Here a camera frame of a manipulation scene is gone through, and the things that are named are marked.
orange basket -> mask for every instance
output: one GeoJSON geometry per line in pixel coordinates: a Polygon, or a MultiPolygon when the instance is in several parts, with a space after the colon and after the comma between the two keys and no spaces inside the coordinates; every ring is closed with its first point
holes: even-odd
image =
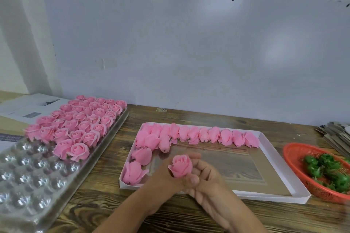
{"type": "Polygon", "coordinates": [[[332,203],[344,204],[346,201],[350,201],[349,192],[348,194],[343,194],[333,191],[317,183],[306,174],[304,156],[310,155],[318,158],[323,153],[332,155],[335,160],[342,163],[343,167],[339,169],[340,172],[343,174],[350,174],[350,164],[338,156],[335,156],[321,148],[301,143],[289,143],[283,148],[283,156],[286,163],[290,166],[290,168],[294,171],[311,194],[332,203]]]}

person's left hand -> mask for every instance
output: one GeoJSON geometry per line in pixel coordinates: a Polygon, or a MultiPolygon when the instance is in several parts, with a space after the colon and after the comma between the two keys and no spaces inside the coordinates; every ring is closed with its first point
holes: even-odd
{"type": "MultiPolygon", "coordinates": [[[[187,153],[191,159],[200,159],[199,153],[187,153]]],[[[143,193],[145,202],[149,204],[149,215],[154,214],[162,204],[178,192],[187,192],[199,184],[199,177],[195,174],[188,174],[181,178],[174,178],[171,175],[168,165],[173,161],[169,157],[162,161],[159,168],[150,176],[148,181],[139,189],[143,193]]]]}

wood grain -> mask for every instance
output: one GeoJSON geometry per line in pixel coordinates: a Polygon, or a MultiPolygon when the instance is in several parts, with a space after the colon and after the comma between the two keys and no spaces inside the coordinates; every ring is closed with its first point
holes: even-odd
{"type": "MultiPolygon", "coordinates": [[[[206,113],[129,105],[130,115],[89,176],[73,195],[49,233],[92,232],[131,193],[120,190],[118,178],[136,133],[144,122],[218,126],[262,131],[282,154],[290,142],[308,143],[333,150],[313,126],[246,119],[206,113]]],[[[344,233],[350,232],[350,207],[312,197],[306,205],[244,200],[270,232],[344,233]]],[[[148,217],[139,232],[223,232],[189,196],[175,195],[154,215],[148,217]]]]}

forearm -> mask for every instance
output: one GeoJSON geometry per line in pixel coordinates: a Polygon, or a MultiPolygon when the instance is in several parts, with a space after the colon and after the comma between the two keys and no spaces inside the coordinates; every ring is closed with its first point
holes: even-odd
{"type": "Polygon", "coordinates": [[[130,195],[93,233],[134,233],[147,217],[149,206],[139,189],[130,195]]]}
{"type": "Polygon", "coordinates": [[[230,210],[232,213],[231,232],[269,233],[255,214],[234,193],[231,197],[230,210]]]}

hand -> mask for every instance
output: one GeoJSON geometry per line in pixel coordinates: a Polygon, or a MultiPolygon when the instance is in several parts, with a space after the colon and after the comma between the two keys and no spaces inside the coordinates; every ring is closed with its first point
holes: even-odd
{"type": "Polygon", "coordinates": [[[224,229],[232,232],[229,205],[237,198],[216,168],[200,159],[193,159],[192,173],[200,178],[198,187],[188,190],[203,209],[224,229]]]}
{"type": "MultiPolygon", "coordinates": [[[[188,153],[188,156],[192,161],[201,158],[199,153],[188,153]]],[[[195,174],[188,174],[181,178],[172,177],[168,169],[172,161],[173,157],[163,160],[159,168],[139,189],[140,193],[144,194],[144,198],[148,200],[148,215],[154,214],[174,194],[181,191],[187,192],[199,184],[199,177],[195,174]]]]}

